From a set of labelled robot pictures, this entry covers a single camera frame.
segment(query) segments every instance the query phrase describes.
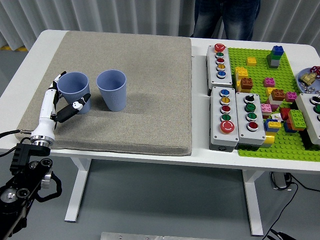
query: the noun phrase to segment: gray floor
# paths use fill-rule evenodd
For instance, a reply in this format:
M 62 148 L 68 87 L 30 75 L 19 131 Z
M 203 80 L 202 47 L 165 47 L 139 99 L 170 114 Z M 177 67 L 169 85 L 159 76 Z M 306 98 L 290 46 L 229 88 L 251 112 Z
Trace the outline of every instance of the gray floor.
M 25 56 L 24 52 L 0 51 L 0 82 L 9 82 Z M 11 178 L 12 156 L 0 158 L 0 186 Z M 27 228 L 12 240 L 99 240 L 101 232 L 262 239 L 251 236 L 240 170 L 93 160 L 78 221 L 68 223 L 64 218 L 77 168 L 69 158 L 52 157 L 52 160 L 53 171 L 62 180 L 62 196 L 44 203 L 35 202 Z M 295 176 L 306 186 L 320 189 L 320 175 Z M 256 188 L 266 232 L 294 192 L 273 190 L 267 172 L 256 181 Z M 40 195 L 53 191 L 52 184 L 50 190 L 43 189 Z M 318 240 L 319 199 L 320 192 L 299 186 L 294 200 L 273 229 L 297 240 Z

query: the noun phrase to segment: gray cushion pad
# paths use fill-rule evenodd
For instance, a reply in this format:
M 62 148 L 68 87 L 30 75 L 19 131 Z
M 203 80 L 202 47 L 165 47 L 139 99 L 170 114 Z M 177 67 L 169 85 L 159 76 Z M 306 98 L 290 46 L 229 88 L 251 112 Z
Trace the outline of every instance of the gray cushion pad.
M 108 110 L 96 86 L 99 73 L 108 69 L 127 77 L 127 104 L 120 112 Z M 69 31 L 18 129 L 37 127 L 44 94 L 58 74 L 82 72 L 90 81 L 91 110 L 58 123 L 52 149 L 190 155 L 191 70 L 186 37 Z M 66 105 L 60 99 L 57 110 Z

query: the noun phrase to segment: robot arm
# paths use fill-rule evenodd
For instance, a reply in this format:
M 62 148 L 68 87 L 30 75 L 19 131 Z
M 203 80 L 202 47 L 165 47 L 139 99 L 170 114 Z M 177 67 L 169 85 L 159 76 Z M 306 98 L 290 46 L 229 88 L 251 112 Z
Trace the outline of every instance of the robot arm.
M 24 144 L 24 138 L 13 148 L 15 151 L 10 166 L 13 177 L 0 187 L 0 240 L 11 237 L 12 234 L 27 226 L 27 215 L 34 200 L 42 203 L 57 198 L 62 193 L 61 181 L 51 172 L 52 160 L 44 158 L 41 161 L 29 163 L 29 159 L 30 156 L 46 157 L 50 155 L 49 146 L 55 141 L 54 129 L 57 122 L 63 123 L 77 114 L 91 96 L 87 93 L 56 113 L 56 105 L 62 97 L 58 91 L 57 83 L 65 73 L 64 71 L 57 76 L 45 92 L 39 125 L 34 131 L 15 130 L 0 134 L 1 138 L 18 132 L 31 133 L 31 144 Z M 38 195 L 38 191 L 43 187 L 43 183 L 47 184 L 50 179 L 56 183 L 56 193 L 42 198 Z

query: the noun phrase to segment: brown lego brick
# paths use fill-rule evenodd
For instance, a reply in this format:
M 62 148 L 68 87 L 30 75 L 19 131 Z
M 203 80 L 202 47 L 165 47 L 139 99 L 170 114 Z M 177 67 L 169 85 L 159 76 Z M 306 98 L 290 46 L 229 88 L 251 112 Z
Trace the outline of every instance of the brown lego brick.
M 285 99 L 285 92 L 282 89 L 274 89 L 271 92 L 272 100 L 283 101 Z
M 254 83 L 250 77 L 243 77 L 240 83 L 242 89 L 252 89 L 254 86 Z

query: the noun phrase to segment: table leg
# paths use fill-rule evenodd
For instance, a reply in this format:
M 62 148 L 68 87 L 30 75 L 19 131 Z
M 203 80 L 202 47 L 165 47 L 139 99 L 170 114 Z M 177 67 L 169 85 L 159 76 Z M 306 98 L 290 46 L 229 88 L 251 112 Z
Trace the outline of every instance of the table leg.
M 74 187 L 72 190 L 70 202 L 64 220 L 75 223 L 78 217 L 78 211 L 81 204 L 82 194 L 84 192 L 87 176 L 91 164 L 91 159 L 71 157 L 73 163 L 78 168 Z
M 246 204 L 248 208 L 251 234 L 253 236 L 263 236 L 255 180 L 257 180 L 264 171 L 242 170 Z

